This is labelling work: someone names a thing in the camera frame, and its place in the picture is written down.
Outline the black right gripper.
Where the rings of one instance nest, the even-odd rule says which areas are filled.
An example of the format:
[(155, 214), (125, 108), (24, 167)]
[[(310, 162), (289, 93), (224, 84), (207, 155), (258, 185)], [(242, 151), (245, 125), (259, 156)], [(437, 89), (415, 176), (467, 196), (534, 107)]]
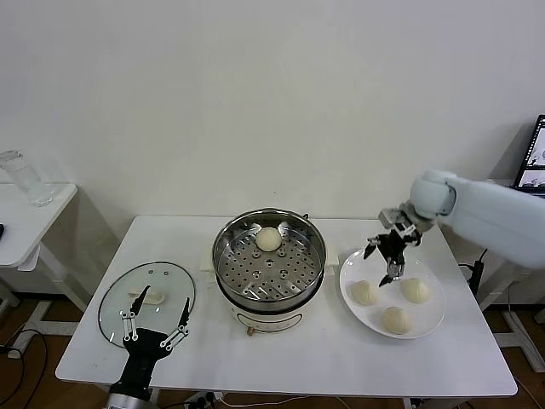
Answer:
[(418, 246), (422, 235), (416, 230), (409, 234), (401, 234), (395, 229), (367, 239), (363, 259), (366, 260), (377, 248), (387, 262), (387, 273), (379, 283), (379, 287), (401, 279), (404, 274), (404, 249), (407, 246)]

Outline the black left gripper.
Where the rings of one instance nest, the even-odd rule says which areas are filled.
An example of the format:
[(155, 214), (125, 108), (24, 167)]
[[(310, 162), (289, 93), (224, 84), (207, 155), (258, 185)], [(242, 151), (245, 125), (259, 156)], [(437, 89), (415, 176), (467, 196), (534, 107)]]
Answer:
[(149, 395), (149, 386), (156, 363), (167, 357), (189, 334), (188, 321), (191, 299), (186, 299), (178, 326), (169, 334), (137, 328), (135, 318), (141, 311), (151, 286), (147, 285), (132, 302), (128, 312), (121, 312), (123, 345), (129, 357), (120, 379), (110, 387), (111, 394)]

